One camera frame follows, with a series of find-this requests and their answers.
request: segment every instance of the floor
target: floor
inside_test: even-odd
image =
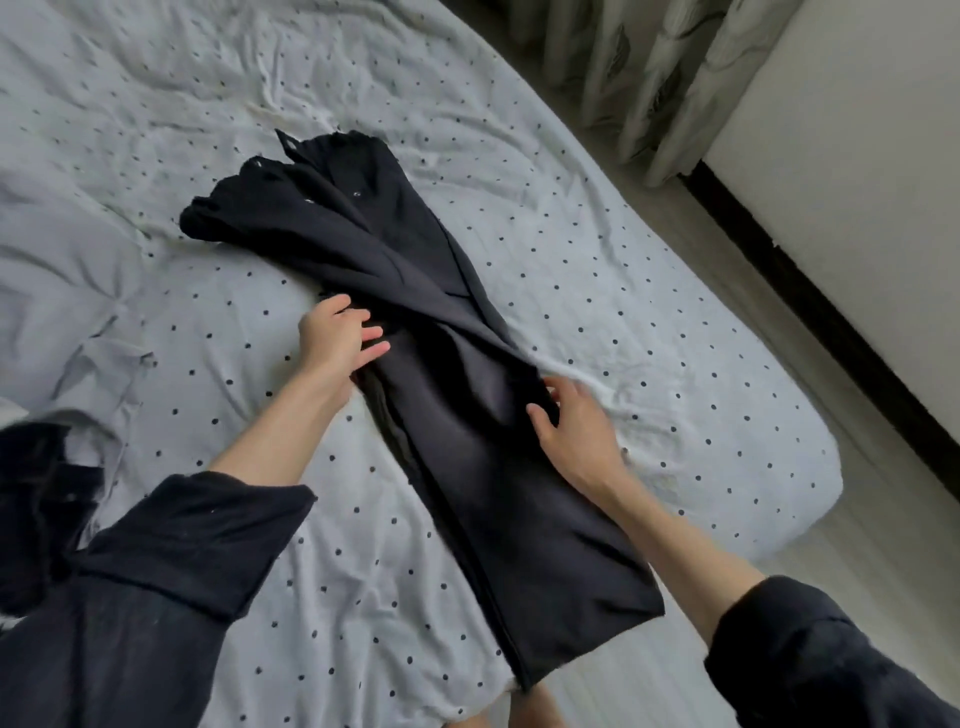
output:
[[[760,567],[829,593],[874,643],[960,704],[960,503],[677,181],[647,189],[615,162],[609,130],[577,124],[576,97],[549,89],[540,57],[506,38],[476,0],[445,0],[574,130],[625,200],[762,338],[818,407],[840,445],[845,493],[800,540]],[[548,679],[571,726],[678,724],[650,717],[630,688],[629,645],[614,641]],[[493,711],[494,724],[503,706]],[[701,719],[703,725],[727,724]]]

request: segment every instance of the wrinkled sheet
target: wrinkled sheet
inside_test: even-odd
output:
[[[839,496],[836,446],[772,354],[439,3],[12,0],[0,15],[5,168],[29,170],[56,205],[122,238],[116,255],[136,253],[112,287],[87,286],[107,291],[108,315],[78,321],[34,308],[6,262],[30,246],[24,231],[65,240],[70,255],[36,265],[73,270],[57,275],[79,295],[76,267],[100,251],[99,232],[28,226],[0,253],[0,294],[17,302],[0,312],[0,396],[91,424],[77,447],[110,475],[93,527],[164,476],[201,469],[296,363],[296,322],[318,291],[253,255],[183,240],[175,224],[244,159],[280,158],[274,127],[384,138],[519,345],[545,371],[586,381],[637,473],[721,546],[770,553]],[[0,219],[25,210],[0,204]],[[45,374],[41,396],[27,375],[50,364],[29,343],[59,330],[77,343],[58,352],[63,374]],[[7,347],[14,339],[27,345]],[[320,500],[228,633],[204,724],[437,725],[507,688],[466,580],[359,397],[306,482]],[[702,649],[671,619],[637,637],[649,677],[666,683],[664,654],[687,669]],[[702,684],[667,693],[650,699],[718,699]]]

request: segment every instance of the cuff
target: cuff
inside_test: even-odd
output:
[[[304,485],[252,487],[222,473],[171,475],[97,534],[74,563],[80,573],[235,621],[247,614],[315,500]]]
[[[739,714],[770,715],[788,699],[781,657],[821,620],[850,623],[819,589],[786,576],[761,581],[720,618],[705,660],[710,680]]]

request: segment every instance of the leg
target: leg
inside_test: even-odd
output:
[[[481,713],[478,716],[461,720],[459,723],[447,723],[446,728],[490,728],[490,722],[487,720],[487,714]]]
[[[566,728],[566,723],[553,695],[537,683],[526,695],[511,695],[509,728]]]

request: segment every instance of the right hand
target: right hand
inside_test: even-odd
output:
[[[570,485],[606,510],[616,489],[632,481],[613,424],[584,383],[565,376],[545,376],[543,383],[560,406],[560,424],[554,427],[539,405],[527,405],[540,446]]]

